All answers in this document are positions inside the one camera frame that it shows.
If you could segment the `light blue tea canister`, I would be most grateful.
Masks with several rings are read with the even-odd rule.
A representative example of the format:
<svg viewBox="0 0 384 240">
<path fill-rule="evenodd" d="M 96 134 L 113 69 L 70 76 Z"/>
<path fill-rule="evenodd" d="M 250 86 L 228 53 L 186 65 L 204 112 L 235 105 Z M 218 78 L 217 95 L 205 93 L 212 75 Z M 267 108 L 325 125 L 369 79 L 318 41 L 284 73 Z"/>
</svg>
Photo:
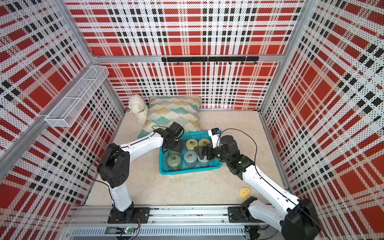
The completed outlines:
<svg viewBox="0 0 384 240">
<path fill-rule="evenodd" d="M 210 165 L 210 161 L 207 159 L 207 156 L 204 156 L 202 158 L 197 157 L 197 160 L 200 168 L 206 168 Z"/>
</svg>

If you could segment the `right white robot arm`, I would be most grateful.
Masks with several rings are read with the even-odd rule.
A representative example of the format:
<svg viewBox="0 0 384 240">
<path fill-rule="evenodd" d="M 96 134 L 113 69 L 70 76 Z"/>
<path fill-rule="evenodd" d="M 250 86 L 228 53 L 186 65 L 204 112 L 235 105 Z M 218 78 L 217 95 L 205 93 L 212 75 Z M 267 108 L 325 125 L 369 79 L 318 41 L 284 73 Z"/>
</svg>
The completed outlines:
<svg viewBox="0 0 384 240">
<path fill-rule="evenodd" d="M 321 232 L 314 204 L 299 199 L 267 177 L 253 160 L 238 149 L 232 136 L 223 136 L 209 145 L 194 148 L 200 158 L 218 159 L 230 172 L 251 185 L 270 203 L 249 198 L 246 213 L 280 231 L 286 240 L 313 240 Z"/>
</svg>

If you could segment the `yellow-green tea canister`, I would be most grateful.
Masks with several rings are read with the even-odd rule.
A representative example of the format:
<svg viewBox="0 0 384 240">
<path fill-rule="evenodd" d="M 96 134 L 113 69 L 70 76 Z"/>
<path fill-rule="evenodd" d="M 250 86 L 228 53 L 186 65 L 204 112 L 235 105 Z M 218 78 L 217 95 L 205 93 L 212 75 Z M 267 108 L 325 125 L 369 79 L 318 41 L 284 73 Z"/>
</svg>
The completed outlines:
<svg viewBox="0 0 384 240">
<path fill-rule="evenodd" d="M 199 146 L 199 142 L 196 139 L 188 139 L 186 141 L 186 148 L 188 151 L 193 151 L 195 147 Z"/>
</svg>

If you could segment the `olive green tea canister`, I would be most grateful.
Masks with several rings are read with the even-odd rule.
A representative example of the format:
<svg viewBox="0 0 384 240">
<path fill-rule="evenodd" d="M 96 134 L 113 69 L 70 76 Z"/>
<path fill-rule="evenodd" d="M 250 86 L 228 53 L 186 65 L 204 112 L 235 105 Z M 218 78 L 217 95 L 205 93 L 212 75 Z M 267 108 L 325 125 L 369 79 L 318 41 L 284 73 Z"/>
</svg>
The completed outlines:
<svg viewBox="0 0 384 240">
<path fill-rule="evenodd" d="M 182 160 L 178 154 L 171 154 L 167 159 L 167 163 L 171 171 L 179 171 L 182 168 Z"/>
</svg>

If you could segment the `pale yellow tea canister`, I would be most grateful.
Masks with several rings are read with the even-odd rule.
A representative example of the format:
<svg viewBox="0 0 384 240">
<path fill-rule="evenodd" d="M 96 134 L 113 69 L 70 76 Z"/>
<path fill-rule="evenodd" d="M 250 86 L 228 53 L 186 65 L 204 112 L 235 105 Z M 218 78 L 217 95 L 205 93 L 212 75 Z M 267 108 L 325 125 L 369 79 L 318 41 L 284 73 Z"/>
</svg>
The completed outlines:
<svg viewBox="0 0 384 240">
<path fill-rule="evenodd" d="M 199 147 L 200 146 L 207 146 L 207 145 L 211 144 L 211 141 L 208 138 L 203 138 L 203 139 L 199 140 L 198 144 L 199 144 Z"/>
</svg>

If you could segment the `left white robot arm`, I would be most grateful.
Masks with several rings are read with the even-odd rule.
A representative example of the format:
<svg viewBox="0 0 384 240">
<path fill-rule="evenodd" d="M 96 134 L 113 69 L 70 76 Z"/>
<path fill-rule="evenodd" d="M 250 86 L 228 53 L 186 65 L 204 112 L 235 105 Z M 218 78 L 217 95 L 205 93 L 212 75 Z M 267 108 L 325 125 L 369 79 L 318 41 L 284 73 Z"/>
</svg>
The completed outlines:
<svg viewBox="0 0 384 240">
<path fill-rule="evenodd" d="M 108 186 L 113 201 L 109 224 L 128 223 L 137 216 L 143 217 L 149 213 L 149 208 L 143 208 L 142 211 L 136 209 L 129 196 L 126 182 L 130 164 L 136 158 L 154 149 L 181 152 L 184 149 L 184 143 L 181 140 L 184 133 L 185 130 L 181 125 L 172 123 L 169 127 L 154 129 L 151 134 L 131 143 L 108 145 L 97 167 L 97 172 Z"/>
</svg>

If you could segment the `teal plastic basket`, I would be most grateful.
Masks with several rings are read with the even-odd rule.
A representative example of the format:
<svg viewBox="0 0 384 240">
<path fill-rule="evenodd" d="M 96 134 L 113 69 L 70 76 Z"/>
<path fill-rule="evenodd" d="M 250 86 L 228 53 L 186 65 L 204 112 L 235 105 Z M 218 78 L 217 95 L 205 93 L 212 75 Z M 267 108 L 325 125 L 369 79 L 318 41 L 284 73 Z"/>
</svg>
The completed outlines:
<svg viewBox="0 0 384 240">
<path fill-rule="evenodd" d="M 204 132 L 195 132 L 195 133 L 186 133 L 181 137 L 181 140 L 186 143 L 189 139 L 195 139 L 197 141 L 207 138 L 210 141 L 212 140 L 209 136 L 208 131 Z M 181 169 L 178 171 L 172 171 L 171 168 L 168 165 L 168 157 L 170 155 L 169 151 L 163 152 L 162 148 L 159 150 L 159 172 L 162 175 L 176 175 L 176 174 L 186 174 L 186 173 L 194 173 L 194 172 L 201 172 L 201 171 L 211 171 L 219 169 L 222 166 L 222 163 L 218 159 L 213 159 L 209 161 L 209 165 L 207 167 L 201 167 L 199 163 L 194 168 L 188 168 L 185 160 L 184 160 L 184 154 L 187 152 L 186 146 L 184 146 L 184 149 L 182 153 L 180 154 L 181 157 Z"/>
</svg>

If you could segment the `blue-grey tea canister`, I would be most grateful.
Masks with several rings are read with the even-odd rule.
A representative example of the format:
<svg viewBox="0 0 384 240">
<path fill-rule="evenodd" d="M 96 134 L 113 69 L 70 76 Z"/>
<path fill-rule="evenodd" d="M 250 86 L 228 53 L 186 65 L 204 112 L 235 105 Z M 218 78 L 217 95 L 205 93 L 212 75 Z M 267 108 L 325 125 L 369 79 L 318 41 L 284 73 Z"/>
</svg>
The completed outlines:
<svg viewBox="0 0 384 240">
<path fill-rule="evenodd" d="M 193 150 L 189 150 L 184 154 L 184 161 L 187 168 L 195 168 L 197 166 L 197 153 Z"/>
</svg>

